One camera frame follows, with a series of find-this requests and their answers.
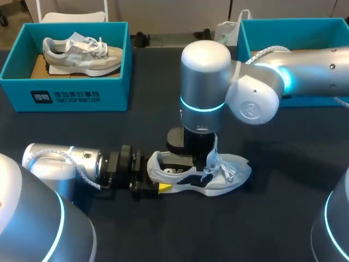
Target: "white chair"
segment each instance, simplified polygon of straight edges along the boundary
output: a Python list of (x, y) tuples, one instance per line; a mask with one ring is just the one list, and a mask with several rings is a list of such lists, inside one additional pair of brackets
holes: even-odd
[(42, 18), (40, 0), (37, 0), (37, 9), (40, 23), (109, 22), (107, 0), (104, 0), (104, 12), (101, 11), (91, 14), (47, 13), (45, 17)]

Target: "cable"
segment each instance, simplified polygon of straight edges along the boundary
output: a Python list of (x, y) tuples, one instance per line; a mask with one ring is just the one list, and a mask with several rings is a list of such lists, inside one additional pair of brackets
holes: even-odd
[(40, 150), (38, 152), (36, 152), (35, 154), (31, 155), (30, 157), (28, 157), (28, 159), (25, 161), (23, 167), (28, 169), (30, 171), (31, 167), (29, 168), (29, 164), (33, 162), (33, 164), (39, 159), (39, 157), (43, 154), (47, 154), (47, 153), (53, 153), (53, 154), (60, 154), (61, 156), (65, 157), (67, 160), (69, 160), (71, 162), (71, 164), (75, 167), (76, 171), (79, 173), (79, 175), (82, 177), (82, 179), (89, 184), (90, 186), (101, 190), (101, 185), (94, 183), (93, 181), (91, 181), (90, 179), (88, 179), (88, 177), (83, 173), (83, 171), (81, 170), (81, 168), (79, 167), (79, 165), (72, 159), (71, 156), (69, 156), (67, 153), (62, 152), (61, 150), (56, 150), (56, 149), (44, 149), (44, 150)]
[(334, 2), (333, 8), (332, 8), (332, 12), (331, 12), (329, 17), (333, 16), (333, 13), (334, 13), (334, 10), (336, 9), (337, 4), (338, 4), (338, 0), (336, 0), (336, 2)]
[(229, 13), (228, 13), (228, 21), (230, 21), (231, 17), (231, 9), (233, 8), (233, 0), (230, 0), (230, 5), (229, 5)]
[(342, 99), (338, 97), (333, 97), (333, 100), (335, 100), (338, 104), (344, 106), (346, 109), (349, 109), (349, 103), (343, 101)]
[(265, 56), (266, 54), (268, 53), (271, 53), (271, 52), (291, 52), (291, 50), (283, 47), (283, 46), (280, 46), (280, 45), (273, 45), (273, 46), (270, 46), (268, 48), (265, 48), (263, 49), (262, 51), (259, 51), (257, 53), (255, 53), (250, 59), (248, 59), (246, 61), (246, 64), (252, 64), (254, 63), (257, 59), (261, 58), (262, 56)]

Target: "yellow tag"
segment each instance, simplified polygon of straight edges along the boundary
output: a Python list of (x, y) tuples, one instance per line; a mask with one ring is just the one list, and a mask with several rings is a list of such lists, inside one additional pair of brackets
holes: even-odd
[(170, 190), (171, 188), (172, 188), (171, 184), (159, 183), (159, 194), (166, 192), (167, 190)]

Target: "logo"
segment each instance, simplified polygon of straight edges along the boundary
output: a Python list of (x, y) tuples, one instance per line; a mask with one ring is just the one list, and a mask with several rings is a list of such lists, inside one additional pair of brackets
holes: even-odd
[(31, 91), (34, 102), (37, 104), (52, 104), (52, 99), (48, 91)]
[(213, 179), (213, 175), (209, 174), (201, 180), (202, 176), (190, 175), (179, 181), (177, 184), (190, 184), (195, 187), (204, 188)]
[(261, 116), (261, 108), (252, 102), (245, 102), (240, 106), (240, 113), (248, 119), (257, 119)]
[(196, 126), (196, 131), (207, 132), (208, 130), (208, 126)]

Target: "shoelace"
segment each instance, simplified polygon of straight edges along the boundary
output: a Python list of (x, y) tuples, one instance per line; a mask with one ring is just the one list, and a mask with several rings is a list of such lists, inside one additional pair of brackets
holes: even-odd
[(96, 47), (92, 50), (86, 50), (84, 53), (92, 53), (95, 52), (98, 58), (106, 57), (108, 55), (108, 45), (102, 42), (102, 37), (99, 38), (99, 41), (92, 37), (87, 37), (86, 42), (89, 42), (89, 47)]
[(224, 164), (221, 156), (217, 157), (217, 163), (214, 168), (208, 168), (209, 171), (204, 172), (206, 173), (206, 175), (213, 174), (213, 176), (216, 176), (219, 172), (215, 171), (219, 171), (220, 169), (222, 169), (224, 172), (225, 180), (228, 182), (232, 182), (237, 170), (232, 166), (227, 166), (226, 164)]

